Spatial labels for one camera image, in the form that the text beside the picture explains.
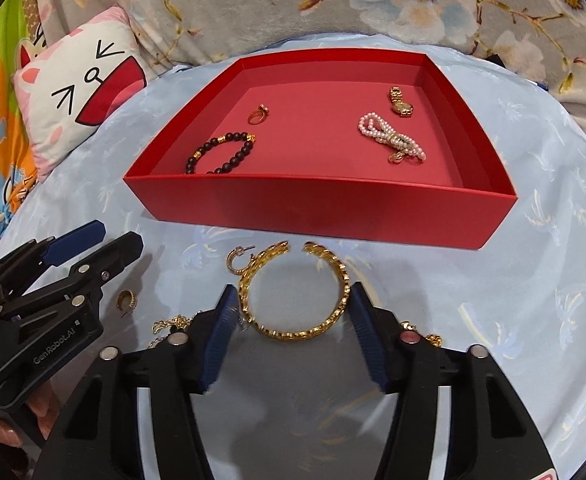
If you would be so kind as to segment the left hand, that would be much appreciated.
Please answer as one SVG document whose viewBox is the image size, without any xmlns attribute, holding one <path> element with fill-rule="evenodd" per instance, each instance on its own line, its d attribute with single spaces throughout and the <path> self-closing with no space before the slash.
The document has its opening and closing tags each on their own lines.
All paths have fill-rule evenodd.
<svg viewBox="0 0 586 480">
<path fill-rule="evenodd" d="M 49 438 L 61 410 L 52 382 L 47 380 L 31 393 L 24 408 L 26 411 L 23 413 L 0 414 L 0 444 L 20 448 L 24 443 L 26 430 L 32 425 L 37 426 L 39 436 L 43 439 Z"/>
</svg>

